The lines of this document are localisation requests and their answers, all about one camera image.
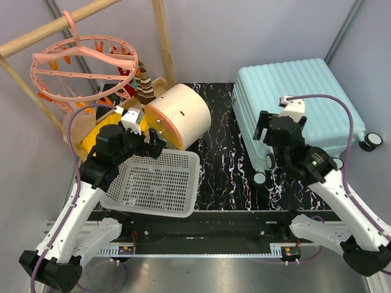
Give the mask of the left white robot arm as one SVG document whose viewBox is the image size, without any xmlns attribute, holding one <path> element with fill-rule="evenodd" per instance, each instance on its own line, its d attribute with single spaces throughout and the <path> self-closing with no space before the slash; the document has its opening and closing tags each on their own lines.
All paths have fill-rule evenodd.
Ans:
<svg viewBox="0 0 391 293">
<path fill-rule="evenodd" d="M 87 159 L 77 169 L 76 183 L 51 230 L 35 250 L 25 250 L 19 258 L 31 278 L 32 292 L 35 282 L 70 292 L 102 246 L 114 239 L 124 242 L 131 237 L 130 224 L 109 218 L 82 242 L 77 241 L 90 213 L 119 175 L 120 165 L 134 155 L 156 159 L 166 146 L 154 129 L 149 130 L 149 141 L 144 139 L 143 134 L 135 134 L 122 124 L 100 129 Z"/>
</svg>

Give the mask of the light blue ribbed suitcase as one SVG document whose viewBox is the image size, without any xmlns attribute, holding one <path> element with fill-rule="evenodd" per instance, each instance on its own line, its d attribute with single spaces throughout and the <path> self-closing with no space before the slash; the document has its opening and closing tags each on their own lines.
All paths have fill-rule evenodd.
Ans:
<svg viewBox="0 0 391 293">
<path fill-rule="evenodd" d="M 311 146 L 332 158 L 347 149 L 349 123 L 354 123 L 352 142 L 372 151 L 382 144 L 380 135 L 368 132 L 348 96 L 323 59 L 296 60 L 243 67 L 233 87 L 233 110 L 252 168 L 257 173 L 274 170 L 272 148 L 253 135 L 261 110 L 280 114 L 280 98 L 306 98 L 307 122 L 302 135 Z"/>
</svg>

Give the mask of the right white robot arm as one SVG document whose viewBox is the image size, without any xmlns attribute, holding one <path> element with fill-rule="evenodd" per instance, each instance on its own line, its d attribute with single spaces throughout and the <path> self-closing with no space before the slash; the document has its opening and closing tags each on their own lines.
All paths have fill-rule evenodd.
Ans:
<svg viewBox="0 0 391 293">
<path fill-rule="evenodd" d="M 305 123 L 305 117 L 295 122 L 289 116 L 261 111 L 254 140 L 260 140 L 266 131 L 263 141 L 272 147 L 277 166 L 319 195 L 346 227 L 333 227 L 291 211 L 277 227 L 279 238 L 320 244 L 341 255 L 350 268 L 366 277 L 385 272 L 390 264 L 390 226 L 372 214 L 343 182 L 343 173 L 322 148 L 305 143 Z"/>
</svg>

